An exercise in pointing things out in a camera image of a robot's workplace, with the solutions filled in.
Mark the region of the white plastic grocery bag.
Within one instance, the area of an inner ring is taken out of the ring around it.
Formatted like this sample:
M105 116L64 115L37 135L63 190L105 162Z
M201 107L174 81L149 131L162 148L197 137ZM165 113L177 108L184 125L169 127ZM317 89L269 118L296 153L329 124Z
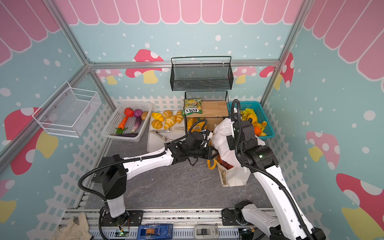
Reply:
M229 118L225 118L214 130L212 136L212 145L218 150L221 159L233 167L240 168L241 164L235 156L235 151L230 150L227 136L232 137L233 122Z

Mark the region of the red snack packet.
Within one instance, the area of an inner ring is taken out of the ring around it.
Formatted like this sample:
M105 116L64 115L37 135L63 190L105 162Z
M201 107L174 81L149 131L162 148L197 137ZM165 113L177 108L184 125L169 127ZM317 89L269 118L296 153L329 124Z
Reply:
M220 156L218 156L218 162L221 166L223 166L226 170L230 170L233 168L232 165L228 164L226 161L222 160Z

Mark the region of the cream canvas tote bag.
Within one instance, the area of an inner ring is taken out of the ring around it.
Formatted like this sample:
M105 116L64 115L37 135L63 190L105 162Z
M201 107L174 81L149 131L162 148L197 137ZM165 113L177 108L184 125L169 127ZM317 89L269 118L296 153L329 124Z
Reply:
M218 156L212 160L207 160L207 165L210 170L218 169L223 187L246 186L251 174L250 170L246 168L233 167L230 170L226 170L219 164Z

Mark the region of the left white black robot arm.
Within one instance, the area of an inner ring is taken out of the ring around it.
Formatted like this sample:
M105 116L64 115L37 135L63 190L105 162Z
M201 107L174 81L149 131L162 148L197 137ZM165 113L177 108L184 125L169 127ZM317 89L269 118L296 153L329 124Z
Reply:
M193 132L192 129L196 125L193 124L184 136L164 143L164 147L158 151L130 158L122 158L120 155L109 157L106 165L95 168L80 177L79 189L99 196L105 204L107 213L113 219L128 216L124 202L128 180L152 169L185 161L190 162L191 158L212 160L218 155L218 150L210 145L213 133L206 129L208 121L200 120L198 123L203 123L201 131ZM87 188L83 184L86 178L96 172L100 174L103 193Z

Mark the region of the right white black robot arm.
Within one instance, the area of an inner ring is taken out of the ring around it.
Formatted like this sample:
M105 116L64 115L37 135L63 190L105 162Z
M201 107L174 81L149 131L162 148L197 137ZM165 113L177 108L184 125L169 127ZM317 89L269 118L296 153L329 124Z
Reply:
M230 150L241 167L249 169L262 185L277 215L273 218L246 200L235 206L238 221L257 227L271 240L326 239L324 231L313 226L298 207L273 151L259 145L250 121L242 121L241 102L237 99L231 103L230 119L233 122L233 134L227 138Z

